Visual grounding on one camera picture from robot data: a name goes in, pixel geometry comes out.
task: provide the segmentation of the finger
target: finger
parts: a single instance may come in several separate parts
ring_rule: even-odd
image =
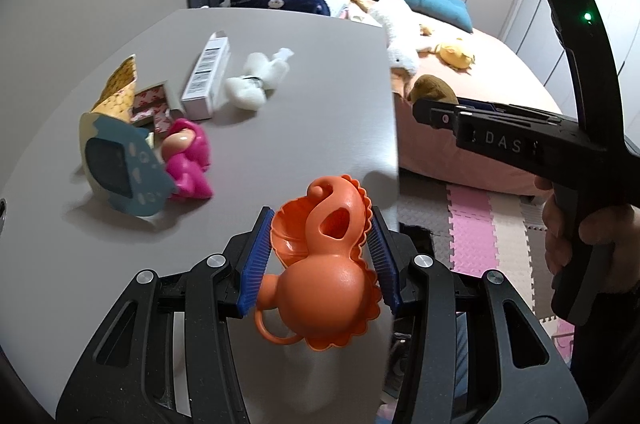
[[[551,195],[542,209],[542,221],[556,238],[564,231],[564,215],[556,204],[556,195]]]
[[[550,252],[545,252],[545,261],[546,268],[548,268],[549,272],[551,272],[551,274],[553,274],[554,276],[556,276],[562,270],[561,264],[559,264],[554,259],[553,255]]]
[[[607,293],[629,292],[633,290],[639,279],[638,240],[635,239],[632,245],[618,244],[616,247],[616,255],[603,287],[603,291]]]
[[[606,207],[587,216],[580,224],[580,239],[587,245],[624,241],[638,235],[638,220],[630,205]]]
[[[545,234],[546,252],[553,258],[553,261],[560,267],[566,267],[574,254],[571,244],[565,238],[556,238],[549,231]]]
[[[548,191],[553,188],[551,180],[547,180],[542,177],[534,177],[533,184],[542,191]]]

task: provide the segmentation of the yellow plush toy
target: yellow plush toy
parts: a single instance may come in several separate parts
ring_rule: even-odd
[[[455,70],[468,70],[476,62],[476,56],[462,38],[454,42],[441,42],[436,45],[434,52]]]
[[[413,104],[422,98],[458,104],[458,97],[456,97],[449,84],[435,75],[421,75],[415,81],[414,89],[409,94],[409,101]]]

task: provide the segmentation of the white stuffed toy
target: white stuffed toy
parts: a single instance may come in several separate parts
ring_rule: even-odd
[[[405,0],[379,0],[369,7],[369,15],[386,32],[391,68],[403,68],[413,77],[420,65],[418,52],[431,52],[434,41],[422,35],[423,28]]]
[[[225,81],[226,96],[236,107],[258,111],[267,102],[265,90],[276,89],[289,73],[287,59],[293,55],[288,48],[281,48],[273,59],[255,52],[249,54],[240,77]]]

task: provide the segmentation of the cardboard box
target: cardboard box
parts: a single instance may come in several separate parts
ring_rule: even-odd
[[[204,120],[213,116],[214,99],[220,90],[230,53],[229,39],[222,30],[209,38],[182,94],[188,119]]]
[[[133,102],[134,126],[154,125],[154,132],[163,138],[178,118],[184,117],[180,101],[167,83],[159,82],[136,92]]]

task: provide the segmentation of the white cabinet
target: white cabinet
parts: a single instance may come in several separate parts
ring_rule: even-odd
[[[603,17],[614,60],[616,71],[620,71],[627,54],[630,53],[638,21],[640,19],[640,0],[596,0]],[[562,112],[575,116],[575,100],[573,84],[566,56],[558,58],[562,48],[556,38],[546,0],[524,0],[513,26],[507,37],[507,45],[511,47],[527,66],[545,84],[551,96],[558,103]],[[640,42],[636,40],[632,52],[638,52],[636,61],[628,60],[623,73],[640,76]],[[625,120],[640,111],[640,86],[628,76],[625,86]]]
[[[640,146],[640,34],[620,72],[620,95],[626,135]]]

